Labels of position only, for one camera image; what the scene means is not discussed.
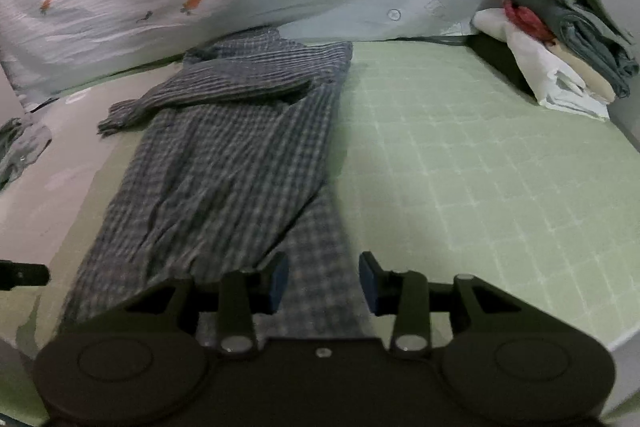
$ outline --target bed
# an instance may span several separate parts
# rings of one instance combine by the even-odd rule
[[[100,140],[95,124],[111,103],[177,68],[70,94],[42,117],[54,140],[0,194],[0,208],[24,202],[4,213],[0,233],[3,245],[15,245],[4,258],[46,263],[52,282],[2,296],[8,345],[33,356],[54,333],[142,137]],[[640,155],[613,124],[538,107],[469,49],[426,42],[354,45],[328,165],[354,261],[370,250],[386,269],[437,282],[474,273],[610,349],[640,327],[639,168]],[[374,328],[388,337],[390,321]],[[446,341],[443,323],[436,331]],[[27,387],[0,395],[7,414],[32,424],[42,417]]]

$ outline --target black mount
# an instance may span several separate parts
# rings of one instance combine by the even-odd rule
[[[44,264],[12,263],[0,260],[0,291],[16,286],[44,286],[49,282],[49,269]]]
[[[58,336],[34,382],[54,418],[79,426],[429,425],[597,426],[614,381],[596,340],[500,289],[458,275],[428,283],[383,271],[370,252],[360,281],[376,315],[397,315],[379,339],[270,339],[252,314],[276,312],[287,261],[196,287],[165,282]],[[217,312],[216,346],[193,338]],[[430,312],[454,334],[431,345]]]

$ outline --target button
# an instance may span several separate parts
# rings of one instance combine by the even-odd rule
[[[402,17],[402,14],[400,13],[400,10],[396,10],[394,8],[392,10],[389,10],[388,13],[386,14],[386,16],[389,17],[393,21],[399,21],[400,18]]]

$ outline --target circular plate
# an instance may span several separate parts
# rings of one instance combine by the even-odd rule
[[[69,419],[127,426],[174,410],[206,368],[204,349],[186,333],[68,333],[38,354],[33,380]]]
[[[444,348],[442,372],[469,409],[507,425],[586,417],[614,381],[609,352],[578,331],[461,333]]]

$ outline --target orange carrot print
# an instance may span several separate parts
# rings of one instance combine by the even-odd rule
[[[53,0],[44,0],[44,2],[40,5],[40,13],[43,15],[47,14],[47,10],[51,6],[51,1]]]
[[[188,0],[182,5],[180,12],[191,15],[191,10],[195,10],[201,2],[202,0]]]

